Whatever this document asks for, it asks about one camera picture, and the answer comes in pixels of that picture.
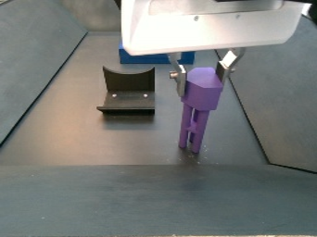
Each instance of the blue part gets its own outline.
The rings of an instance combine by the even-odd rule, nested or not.
[[[122,64],[170,64],[168,54],[131,56],[123,48],[123,43],[119,43],[119,57]],[[193,61],[194,52],[182,53],[180,64],[193,64]]]

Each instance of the dark gray surface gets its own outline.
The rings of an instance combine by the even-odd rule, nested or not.
[[[57,0],[0,6],[0,143],[86,32]]]
[[[233,74],[272,163],[317,171],[317,28],[303,18],[283,45],[249,48]]]
[[[119,32],[85,38],[0,149],[0,165],[267,164],[230,83],[210,113],[201,154],[178,148],[182,103],[172,65],[157,65],[156,116],[103,116],[103,66],[126,73],[153,68],[121,65],[119,42]],[[217,55],[205,51],[188,69],[216,64]]]
[[[273,166],[2,167],[2,236],[316,235],[317,176]]]

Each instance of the purple object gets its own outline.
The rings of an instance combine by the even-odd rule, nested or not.
[[[209,112],[216,110],[224,85],[214,68],[196,68],[190,71],[186,81],[186,92],[182,97],[184,115],[180,133],[180,147],[188,146],[189,134],[192,151],[200,153]]]

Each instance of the black bracket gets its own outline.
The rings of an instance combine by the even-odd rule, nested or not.
[[[107,85],[105,105],[97,109],[103,113],[156,114],[156,68],[123,74],[103,67]]]

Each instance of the metal panel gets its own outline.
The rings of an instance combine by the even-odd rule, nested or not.
[[[2,236],[317,234],[317,176],[287,168],[12,166],[0,181]]]
[[[0,6],[0,143],[86,32],[57,0]]]
[[[89,31],[119,31],[121,10],[114,0],[61,0]]]
[[[317,31],[303,18],[283,45],[246,50],[233,74],[272,163],[317,171]]]

